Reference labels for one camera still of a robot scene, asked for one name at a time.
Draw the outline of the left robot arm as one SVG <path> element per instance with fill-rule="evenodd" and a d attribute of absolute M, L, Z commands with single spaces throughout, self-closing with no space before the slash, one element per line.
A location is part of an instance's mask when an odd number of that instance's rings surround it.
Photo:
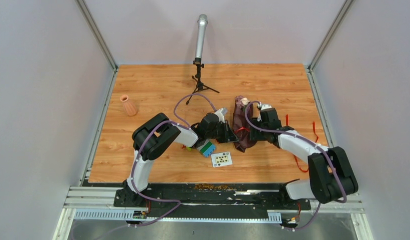
<path fill-rule="evenodd" d="M 178 143 L 197 149 L 205 157 L 215 149 L 210 142 L 238 142 L 238 137 L 230 128 L 222 113 L 208 113 L 190 127 L 171 121 L 164 113 L 159 113 L 140 126 L 132 134 L 134 160 L 129 177 L 116 191 L 115 207 L 139 207 L 145 203 L 144 190 L 149 185 L 149 176 L 154 161 L 161 157 L 173 144 Z"/>

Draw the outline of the red ribbon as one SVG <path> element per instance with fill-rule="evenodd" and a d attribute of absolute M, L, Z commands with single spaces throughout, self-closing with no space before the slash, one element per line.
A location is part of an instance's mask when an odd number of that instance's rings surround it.
<path fill-rule="evenodd" d="M 301 139 L 298 133 L 293 133 L 293 135 L 281 134 L 280 137 L 281 149 L 290 152 L 294 156 L 298 169 L 303 173 L 307 173 L 309 168 L 307 170 L 302 169 L 298 159 L 308 164 L 308 156 L 312 153 L 319 153 L 319 151 L 312 143 Z"/>

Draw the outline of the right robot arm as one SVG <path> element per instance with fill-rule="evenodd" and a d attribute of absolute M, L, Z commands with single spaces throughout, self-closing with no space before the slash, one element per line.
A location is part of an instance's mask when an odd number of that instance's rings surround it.
<path fill-rule="evenodd" d="M 245 118 L 250 125 L 251 140 L 267 141 L 308 165 L 308 179 L 282 185 L 278 195 L 280 206 L 290 209 L 300 199 L 315 199 L 322 204 L 344 203 L 348 195 L 358 191 L 358 181 L 343 148 L 320 145 L 292 127 L 282 126 L 273 107 L 261 110 L 259 117 L 250 118 L 249 111 L 248 106 Z"/>

